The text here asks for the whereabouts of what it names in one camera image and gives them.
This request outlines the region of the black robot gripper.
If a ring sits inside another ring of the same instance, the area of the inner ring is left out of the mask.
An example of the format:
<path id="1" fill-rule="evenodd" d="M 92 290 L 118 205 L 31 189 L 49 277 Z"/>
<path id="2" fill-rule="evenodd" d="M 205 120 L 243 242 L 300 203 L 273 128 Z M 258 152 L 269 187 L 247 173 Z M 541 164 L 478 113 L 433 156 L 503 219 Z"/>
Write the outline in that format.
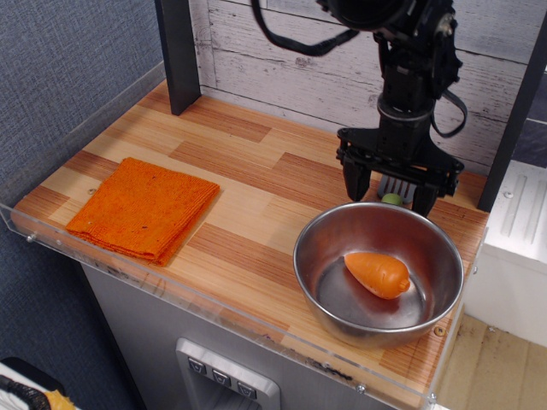
<path id="1" fill-rule="evenodd" d="M 456 193 L 463 164 L 431 139 L 434 112 L 382 108 L 377 128 L 342 128 L 337 158 L 351 201 L 368 192 L 371 172 L 416 185 L 412 210 L 427 217 L 438 197 Z"/>

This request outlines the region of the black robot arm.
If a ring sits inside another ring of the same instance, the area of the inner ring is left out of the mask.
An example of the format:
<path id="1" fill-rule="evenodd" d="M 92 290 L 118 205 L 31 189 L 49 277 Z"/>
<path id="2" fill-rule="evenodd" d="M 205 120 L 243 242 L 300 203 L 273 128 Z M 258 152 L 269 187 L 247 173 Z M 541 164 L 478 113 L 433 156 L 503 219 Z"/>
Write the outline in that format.
<path id="1" fill-rule="evenodd" d="M 370 32 L 379 48 L 384 80 L 376 129 L 342 128 L 337 157 L 343 167 L 348 197 L 359 202 L 367 193 L 372 172 L 413 186 L 412 209 L 427 216 L 438 198 L 452 196 L 463 164 L 435 145 L 430 131 L 441 98 L 467 110 L 449 88 L 462 66 L 456 56 L 457 22 L 451 1 L 321 1 L 322 10 L 346 31 L 303 44 L 271 32 L 259 2 L 251 4 L 265 37 L 274 45 L 305 56 L 323 56 Z"/>

